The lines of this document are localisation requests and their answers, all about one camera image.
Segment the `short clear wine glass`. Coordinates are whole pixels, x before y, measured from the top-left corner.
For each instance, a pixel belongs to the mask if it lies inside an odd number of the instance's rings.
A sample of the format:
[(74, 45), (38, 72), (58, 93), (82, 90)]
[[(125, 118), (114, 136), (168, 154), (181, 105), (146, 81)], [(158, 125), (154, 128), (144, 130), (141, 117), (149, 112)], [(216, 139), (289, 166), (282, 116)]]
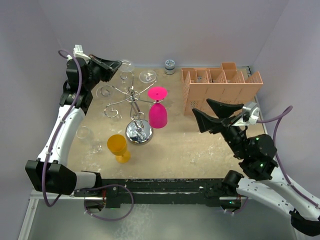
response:
[(128, 59), (123, 59), (121, 62), (122, 62), (122, 64), (121, 64), (121, 66), (119, 68), (120, 79), (121, 79), (121, 82), (123, 84), (125, 84), (134, 75), (133, 71), (135, 69), (135, 65), (133, 64), (132, 61), (130, 61)]

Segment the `tall clear champagne flute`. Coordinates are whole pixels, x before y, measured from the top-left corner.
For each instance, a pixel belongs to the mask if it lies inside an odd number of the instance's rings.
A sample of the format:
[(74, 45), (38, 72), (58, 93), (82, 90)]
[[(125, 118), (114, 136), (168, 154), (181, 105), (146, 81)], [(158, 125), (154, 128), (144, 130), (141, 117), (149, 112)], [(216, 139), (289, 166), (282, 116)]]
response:
[(154, 70), (151, 69), (143, 70), (139, 74), (139, 80), (145, 84), (154, 83), (157, 81), (157, 74)]

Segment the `pink plastic goblet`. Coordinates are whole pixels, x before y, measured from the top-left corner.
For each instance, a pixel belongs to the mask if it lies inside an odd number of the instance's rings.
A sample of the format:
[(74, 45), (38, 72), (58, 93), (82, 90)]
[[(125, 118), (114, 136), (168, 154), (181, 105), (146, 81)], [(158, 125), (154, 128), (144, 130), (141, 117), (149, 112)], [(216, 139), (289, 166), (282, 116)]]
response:
[(168, 113), (166, 108), (160, 103), (167, 96), (167, 89), (161, 86), (152, 87), (147, 95), (150, 99), (155, 100), (155, 103), (149, 110), (148, 120), (152, 128), (161, 129), (168, 123)]

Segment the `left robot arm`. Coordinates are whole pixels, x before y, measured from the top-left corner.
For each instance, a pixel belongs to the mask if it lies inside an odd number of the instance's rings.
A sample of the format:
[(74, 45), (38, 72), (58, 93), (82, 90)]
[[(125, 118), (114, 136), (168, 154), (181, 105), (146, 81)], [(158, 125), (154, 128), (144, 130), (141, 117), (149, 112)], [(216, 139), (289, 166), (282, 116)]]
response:
[(85, 189), (91, 196), (103, 191), (102, 177), (97, 172), (74, 172), (68, 169), (68, 156), (76, 132), (93, 100), (92, 89), (99, 82), (109, 82), (122, 62), (90, 55), (66, 63), (67, 79), (63, 84), (58, 117), (47, 143), (35, 160), (28, 160), (26, 173), (36, 191), (70, 195)]

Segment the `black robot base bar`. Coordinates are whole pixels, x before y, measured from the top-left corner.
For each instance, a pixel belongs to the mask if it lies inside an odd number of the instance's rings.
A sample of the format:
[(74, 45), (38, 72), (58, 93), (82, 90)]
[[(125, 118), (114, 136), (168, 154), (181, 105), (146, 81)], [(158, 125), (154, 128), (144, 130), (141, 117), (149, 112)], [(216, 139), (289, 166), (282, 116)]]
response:
[(122, 204), (205, 205), (223, 209), (239, 209), (241, 197), (227, 190), (221, 178), (189, 179), (121, 179), (104, 178), (106, 207)]

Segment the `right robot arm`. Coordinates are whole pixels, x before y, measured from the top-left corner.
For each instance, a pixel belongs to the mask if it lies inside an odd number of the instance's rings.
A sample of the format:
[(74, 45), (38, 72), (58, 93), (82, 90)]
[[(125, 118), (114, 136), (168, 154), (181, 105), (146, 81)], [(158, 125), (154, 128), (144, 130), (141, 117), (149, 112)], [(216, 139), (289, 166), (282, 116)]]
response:
[(246, 130), (241, 129), (261, 122), (258, 104), (252, 101), (227, 104), (209, 98), (206, 102), (216, 116), (193, 108), (199, 131), (221, 134), (243, 170), (243, 173), (234, 170), (227, 173), (222, 181), (223, 192), (254, 199), (290, 218), (297, 231), (310, 237), (318, 236), (320, 199), (285, 173), (278, 158), (275, 136), (264, 133), (247, 137)]

